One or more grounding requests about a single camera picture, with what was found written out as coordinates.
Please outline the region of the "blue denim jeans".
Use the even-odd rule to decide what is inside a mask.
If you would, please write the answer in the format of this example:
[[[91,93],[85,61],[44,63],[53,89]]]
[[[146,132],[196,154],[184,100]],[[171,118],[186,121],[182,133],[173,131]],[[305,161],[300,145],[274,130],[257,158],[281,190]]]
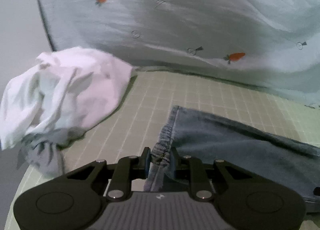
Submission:
[[[224,159],[299,193],[306,202],[319,203],[319,148],[258,130],[212,113],[174,106],[151,152],[152,166],[146,192],[174,191],[185,184],[173,177],[170,151],[212,164]]]

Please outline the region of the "grey t-shirt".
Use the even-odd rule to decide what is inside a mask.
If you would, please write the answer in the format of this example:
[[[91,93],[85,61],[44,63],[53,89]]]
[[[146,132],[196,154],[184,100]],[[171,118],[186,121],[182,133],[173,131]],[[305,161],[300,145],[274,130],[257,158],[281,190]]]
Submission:
[[[62,151],[85,134],[79,127],[30,133],[21,140],[20,154],[25,161],[46,177],[58,177],[65,173]]]

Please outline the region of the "white shirt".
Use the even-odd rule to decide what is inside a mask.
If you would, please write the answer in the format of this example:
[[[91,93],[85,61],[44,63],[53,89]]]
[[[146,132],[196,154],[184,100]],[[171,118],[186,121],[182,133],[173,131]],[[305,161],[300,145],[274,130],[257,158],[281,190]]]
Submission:
[[[82,47],[43,52],[11,79],[1,101],[1,148],[59,129],[87,131],[119,106],[135,69],[112,54]]]

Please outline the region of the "light blue carrot-print sheet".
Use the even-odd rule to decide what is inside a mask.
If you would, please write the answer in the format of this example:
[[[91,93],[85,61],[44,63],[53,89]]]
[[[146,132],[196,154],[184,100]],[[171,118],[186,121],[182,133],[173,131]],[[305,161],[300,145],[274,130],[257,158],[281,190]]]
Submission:
[[[55,50],[81,46],[319,108],[319,0],[39,0]]]

